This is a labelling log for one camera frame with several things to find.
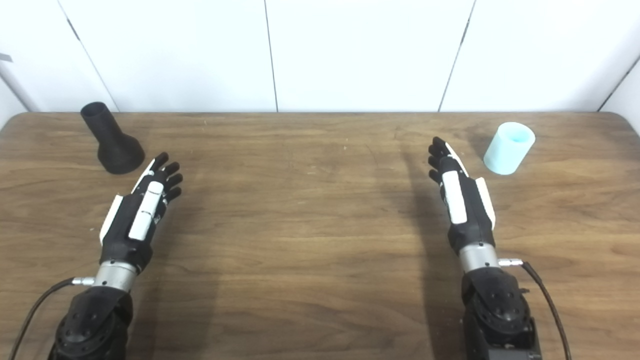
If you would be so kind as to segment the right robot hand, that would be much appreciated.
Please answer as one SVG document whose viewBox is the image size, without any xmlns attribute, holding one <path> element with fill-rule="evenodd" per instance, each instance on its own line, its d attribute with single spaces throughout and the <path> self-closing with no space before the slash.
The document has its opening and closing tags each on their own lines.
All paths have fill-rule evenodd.
<svg viewBox="0 0 640 360">
<path fill-rule="evenodd" d="M 470 245 L 495 245 L 493 230 L 496 214 L 485 178 L 473 178 L 462 160 L 441 137 L 429 146 L 429 177 L 439 186 L 448 211 L 449 244 L 458 255 Z"/>
</svg>

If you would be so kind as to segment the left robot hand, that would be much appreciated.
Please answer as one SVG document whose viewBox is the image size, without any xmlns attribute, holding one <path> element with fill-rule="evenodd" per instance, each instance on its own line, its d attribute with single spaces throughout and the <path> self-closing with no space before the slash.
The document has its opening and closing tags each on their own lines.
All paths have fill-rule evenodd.
<svg viewBox="0 0 640 360">
<path fill-rule="evenodd" d="M 117 194 L 100 230 L 100 264 L 127 264 L 140 274 L 153 258 L 153 238 L 172 201 L 182 194 L 180 164 L 162 152 L 130 194 Z"/>
</svg>

